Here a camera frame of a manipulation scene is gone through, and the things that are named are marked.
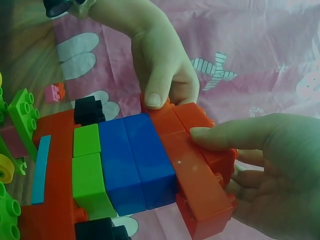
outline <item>bed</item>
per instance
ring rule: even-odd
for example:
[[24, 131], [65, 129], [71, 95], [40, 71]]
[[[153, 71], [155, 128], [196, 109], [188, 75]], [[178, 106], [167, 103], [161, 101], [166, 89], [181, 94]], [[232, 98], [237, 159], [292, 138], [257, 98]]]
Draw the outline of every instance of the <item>bed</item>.
[[[200, 81], [198, 104], [216, 123], [292, 113], [320, 118], [320, 3], [303, 0], [153, 0]], [[130, 39], [66, 14], [53, 20], [71, 104], [94, 95], [107, 120], [140, 111]], [[133, 240], [189, 240], [176, 204], [113, 219]], [[209, 240], [270, 239], [232, 219]]]

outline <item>dark object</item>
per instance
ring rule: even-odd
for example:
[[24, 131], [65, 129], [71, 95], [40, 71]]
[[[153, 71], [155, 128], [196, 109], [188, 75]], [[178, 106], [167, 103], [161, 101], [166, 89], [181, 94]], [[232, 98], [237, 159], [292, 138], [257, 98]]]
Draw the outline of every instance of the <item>dark object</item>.
[[72, 0], [43, 0], [45, 14], [48, 18], [54, 18], [67, 12], [72, 4]]
[[112, 232], [114, 240], [131, 240], [125, 226], [114, 226]]
[[76, 240], [131, 240], [125, 226], [114, 226], [110, 217], [74, 225]]
[[83, 4], [86, 0], [75, 0], [78, 4]]
[[79, 222], [74, 227], [76, 240], [116, 240], [109, 217]]
[[74, 122], [87, 126], [98, 124], [106, 121], [105, 115], [102, 112], [101, 100], [95, 99], [95, 96], [87, 96], [75, 100], [74, 105]]

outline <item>hand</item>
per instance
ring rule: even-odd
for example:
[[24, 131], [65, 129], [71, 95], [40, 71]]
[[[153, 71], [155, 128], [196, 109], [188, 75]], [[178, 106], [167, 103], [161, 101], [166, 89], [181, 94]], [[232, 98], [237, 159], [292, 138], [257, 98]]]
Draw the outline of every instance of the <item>hand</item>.
[[320, 239], [320, 120], [291, 114], [193, 128], [193, 140], [215, 151], [239, 149], [227, 192], [236, 195], [234, 218], [277, 240]]
[[135, 73], [148, 108], [161, 108], [168, 96], [175, 105], [197, 102], [197, 74], [168, 19], [136, 34], [131, 49]]

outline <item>green building block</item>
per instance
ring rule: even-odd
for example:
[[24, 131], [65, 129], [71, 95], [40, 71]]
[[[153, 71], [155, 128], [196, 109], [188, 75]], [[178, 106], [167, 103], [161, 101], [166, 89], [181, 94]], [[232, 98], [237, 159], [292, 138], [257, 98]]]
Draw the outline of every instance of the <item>green building block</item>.
[[106, 193], [100, 153], [72, 159], [72, 195], [90, 220], [117, 216]]
[[19, 240], [18, 217], [21, 215], [20, 204], [7, 193], [0, 182], [0, 239]]
[[73, 157], [81, 157], [101, 152], [98, 124], [74, 129]]
[[37, 120], [40, 114], [38, 109], [33, 106], [34, 101], [34, 95], [29, 93], [27, 89], [22, 89], [15, 94], [8, 111], [31, 159], [36, 161], [37, 148], [32, 141], [32, 136], [37, 129]]
[[4, 101], [3, 93], [0, 87], [0, 126], [5, 123], [6, 116], [8, 115], [8, 104]]
[[[8, 104], [4, 101], [3, 90], [0, 87], [0, 126], [4, 124], [7, 115], [8, 115]], [[27, 168], [27, 163], [23, 159], [14, 159], [11, 152], [7, 148], [5, 141], [1, 136], [0, 136], [0, 154], [5, 155], [13, 162], [15, 172], [18, 172], [22, 175], [26, 175], [25, 169]]]

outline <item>pink building block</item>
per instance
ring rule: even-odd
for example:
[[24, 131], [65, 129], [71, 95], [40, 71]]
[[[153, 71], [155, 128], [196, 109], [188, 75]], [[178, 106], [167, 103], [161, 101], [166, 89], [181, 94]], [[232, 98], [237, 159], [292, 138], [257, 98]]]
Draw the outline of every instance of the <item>pink building block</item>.
[[0, 135], [6, 147], [15, 159], [23, 158], [29, 155], [10, 116], [5, 118], [4, 125], [0, 128]]
[[58, 94], [58, 91], [59, 91], [59, 88], [53, 84], [46, 86], [44, 88], [45, 101], [48, 104], [59, 102], [60, 96]]

